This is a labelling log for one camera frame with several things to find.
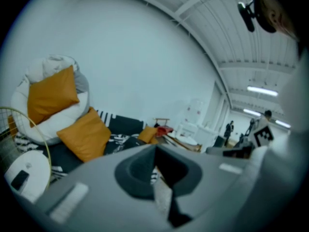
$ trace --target red object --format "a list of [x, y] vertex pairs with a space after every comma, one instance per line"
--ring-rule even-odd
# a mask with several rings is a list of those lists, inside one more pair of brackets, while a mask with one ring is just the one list
[[156, 133], [157, 137], [161, 137], [163, 135], [167, 135], [169, 132], [172, 132], [174, 129], [168, 126], [158, 126], [158, 131]]

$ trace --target fluorescent light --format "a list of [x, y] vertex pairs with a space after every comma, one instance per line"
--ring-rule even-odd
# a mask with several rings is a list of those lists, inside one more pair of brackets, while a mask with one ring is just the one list
[[248, 91], [262, 93], [262, 94], [271, 95], [271, 96], [277, 96], [278, 95], [278, 92], [276, 92], [276, 91], [261, 88], [261, 87], [248, 86], [247, 89], [248, 89]]
[[251, 110], [249, 110], [249, 109], [244, 109], [243, 110], [245, 113], [248, 113], [248, 114], [252, 114], [252, 115], [255, 115], [255, 116], [261, 116], [261, 114], [260, 113], [258, 113], [258, 112], [256, 112], [256, 111], [251, 111]]
[[286, 127], [286, 128], [291, 128], [291, 126], [290, 126], [289, 124], [284, 123], [284, 122], [282, 122], [282, 121], [280, 121], [280, 120], [276, 120], [276, 123], [277, 123], [278, 125], [284, 126], [284, 127]]

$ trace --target white ceiling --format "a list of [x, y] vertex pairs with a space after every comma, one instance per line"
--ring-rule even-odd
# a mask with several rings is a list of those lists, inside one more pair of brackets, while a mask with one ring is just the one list
[[239, 1], [250, 0], [144, 1], [167, 13], [198, 41], [217, 69], [221, 90], [233, 109], [270, 109], [274, 118], [284, 121], [276, 98], [246, 88], [280, 92], [295, 68], [296, 45], [283, 35], [264, 32], [256, 21], [255, 32], [250, 33], [237, 10]]

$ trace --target wire basket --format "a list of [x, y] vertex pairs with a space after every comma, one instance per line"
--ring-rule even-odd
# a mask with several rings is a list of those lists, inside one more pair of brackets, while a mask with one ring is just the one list
[[36, 130], [42, 137], [51, 172], [49, 148], [43, 134], [40, 132], [35, 123], [27, 115], [14, 108], [0, 107], [0, 166], [3, 174], [7, 172], [17, 158], [29, 151], [28, 146], [31, 141], [28, 139], [27, 135], [18, 131], [18, 128], [25, 129], [25, 121], [33, 125], [33, 129]]

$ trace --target pillow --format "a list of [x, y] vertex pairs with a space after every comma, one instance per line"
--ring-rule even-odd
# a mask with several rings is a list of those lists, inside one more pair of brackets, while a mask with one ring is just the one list
[[13, 119], [13, 116], [8, 116], [8, 124], [10, 129], [10, 134], [13, 138], [15, 138], [16, 134], [18, 133], [18, 129], [16, 127], [15, 121]]
[[47, 120], [53, 114], [79, 103], [77, 97], [73, 66], [70, 66], [29, 88], [28, 117], [35, 124]]
[[152, 144], [152, 145], [157, 145], [159, 143], [159, 141], [156, 139], [155, 136], [153, 136], [149, 143]]
[[111, 134], [92, 107], [73, 125], [57, 132], [63, 143], [83, 162], [103, 156]]
[[138, 139], [149, 143], [152, 137], [156, 134], [157, 128], [146, 126], [146, 128], [140, 133]]

